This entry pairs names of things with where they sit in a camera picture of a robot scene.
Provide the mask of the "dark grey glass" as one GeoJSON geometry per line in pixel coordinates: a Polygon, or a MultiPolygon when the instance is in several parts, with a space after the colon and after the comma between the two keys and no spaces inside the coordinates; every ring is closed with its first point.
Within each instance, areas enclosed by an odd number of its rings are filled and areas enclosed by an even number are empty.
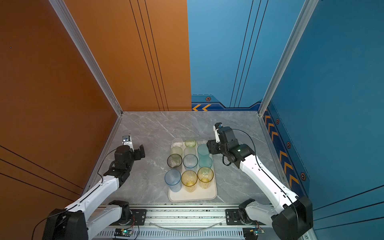
{"type": "Polygon", "coordinates": [[[179,154],[171,154],[167,158],[167,165],[174,170],[182,171],[183,158],[179,154]]]}

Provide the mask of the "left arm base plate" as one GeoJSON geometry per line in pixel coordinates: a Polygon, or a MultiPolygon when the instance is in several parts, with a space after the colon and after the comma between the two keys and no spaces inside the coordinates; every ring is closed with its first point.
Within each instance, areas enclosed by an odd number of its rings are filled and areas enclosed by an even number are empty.
{"type": "Polygon", "coordinates": [[[143,226],[145,224],[147,209],[131,209],[130,213],[131,213],[131,218],[129,221],[127,222],[117,221],[110,224],[110,226],[128,226],[129,227],[132,225],[143,226]]]}

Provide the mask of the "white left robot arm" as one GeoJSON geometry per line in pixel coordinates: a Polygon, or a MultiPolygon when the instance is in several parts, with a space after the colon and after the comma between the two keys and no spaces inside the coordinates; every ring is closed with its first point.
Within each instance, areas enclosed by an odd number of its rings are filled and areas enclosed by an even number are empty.
{"type": "Polygon", "coordinates": [[[123,226],[133,223],[130,204],[125,201],[112,201],[94,215],[95,210],[129,178],[134,162],[146,156],[143,145],[135,150],[122,145],[114,154],[114,161],[94,187],[64,209],[55,209],[49,214],[44,240],[91,240],[112,223],[123,226]]]}

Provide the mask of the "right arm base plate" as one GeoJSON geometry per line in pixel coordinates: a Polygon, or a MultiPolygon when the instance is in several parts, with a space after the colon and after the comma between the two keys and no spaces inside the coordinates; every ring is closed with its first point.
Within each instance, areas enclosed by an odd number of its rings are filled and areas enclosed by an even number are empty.
{"type": "Polygon", "coordinates": [[[248,225],[250,220],[248,219],[245,210],[240,209],[226,209],[226,223],[229,226],[234,225],[248,225]]]}

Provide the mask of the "pale green frosted glass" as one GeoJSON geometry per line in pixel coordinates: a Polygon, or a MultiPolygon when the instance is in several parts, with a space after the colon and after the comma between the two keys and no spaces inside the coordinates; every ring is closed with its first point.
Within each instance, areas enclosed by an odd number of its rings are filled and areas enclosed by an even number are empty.
{"type": "Polygon", "coordinates": [[[170,150],[170,154],[173,155],[173,154],[178,154],[180,156],[183,155],[183,149],[181,147],[172,147],[171,150],[170,150]]]}

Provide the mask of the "bright green glass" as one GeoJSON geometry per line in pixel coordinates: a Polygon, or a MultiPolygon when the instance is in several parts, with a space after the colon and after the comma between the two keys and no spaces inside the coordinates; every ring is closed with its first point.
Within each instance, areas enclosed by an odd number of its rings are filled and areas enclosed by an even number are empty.
{"type": "Polygon", "coordinates": [[[187,148],[194,148],[197,144],[197,141],[194,138],[188,138],[185,140],[185,146],[187,148]]]}

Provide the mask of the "clear ribbed glass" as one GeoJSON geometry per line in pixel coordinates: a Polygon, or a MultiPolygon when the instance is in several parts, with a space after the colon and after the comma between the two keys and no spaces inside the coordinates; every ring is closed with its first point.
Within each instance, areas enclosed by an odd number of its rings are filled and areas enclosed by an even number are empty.
{"type": "Polygon", "coordinates": [[[198,141],[197,141],[197,143],[198,143],[199,145],[206,145],[207,142],[208,142],[208,140],[198,140],[198,141]]]}

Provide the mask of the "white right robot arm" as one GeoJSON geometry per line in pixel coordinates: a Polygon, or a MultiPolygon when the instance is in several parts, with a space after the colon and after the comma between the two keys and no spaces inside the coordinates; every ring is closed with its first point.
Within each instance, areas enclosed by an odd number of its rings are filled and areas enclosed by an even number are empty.
{"type": "Polygon", "coordinates": [[[259,222],[273,228],[281,240],[298,240],[314,226],[313,204],[306,196],[299,197],[287,188],[265,167],[257,157],[255,147],[239,144],[234,129],[222,123],[213,126],[215,139],[207,142],[209,152],[221,154],[247,174],[263,191],[271,206],[248,199],[239,205],[243,224],[259,222]]]}

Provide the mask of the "blue grey glass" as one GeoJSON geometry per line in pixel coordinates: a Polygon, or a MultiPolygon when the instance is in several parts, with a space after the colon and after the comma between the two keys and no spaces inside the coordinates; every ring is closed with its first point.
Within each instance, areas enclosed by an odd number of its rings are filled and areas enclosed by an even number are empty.
{"type": "Polygon", "coordinates": [[[191,170],[196,172],[198,169],[198,157],[194,154],[188,154],[184,156],[183,166],[186,171],[191,170]]]}
{"type": "Polygon", "coordinates": [[[179,192],[182,188],[181,173],[176,169],[169,170],[165,175],[165,183],[172,192],[179,192]]]}

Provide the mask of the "teal frosted glass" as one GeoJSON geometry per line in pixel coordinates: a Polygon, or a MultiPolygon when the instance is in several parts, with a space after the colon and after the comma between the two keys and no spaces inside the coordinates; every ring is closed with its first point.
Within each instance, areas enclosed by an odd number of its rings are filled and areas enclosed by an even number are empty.
{"type": "Polygon", "coordinates": [[[208,156],[209,154],[210,152],[206,144],[201,144],[198,146],[198,157],[200,159],[204,156],[208,156]]]}
{"type": "Polygon", "coordinates": [[[203,168],[203,167],[212,168],[212,166],[213,166],[213,160],[209,155],[202,156],[199,159],[199,167],[200,168],[203,168]]]}

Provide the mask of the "amber glass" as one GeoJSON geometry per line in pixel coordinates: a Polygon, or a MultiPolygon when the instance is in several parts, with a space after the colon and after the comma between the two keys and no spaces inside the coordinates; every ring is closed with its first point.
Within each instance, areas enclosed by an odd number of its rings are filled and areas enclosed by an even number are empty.
{"type": "Polygon", "coordinates": [[[192,193],[196,189],[198,176],[195,171],[187,170],[183,172],[181,176],[181,181],[186,191],[192,193]]]}
{"type": "Polygon", "coordinates": [[[207,189],[214,178],[214,172],[211,168],[202,167],[197,173],[199,185],[202,189],[207,189]]]}

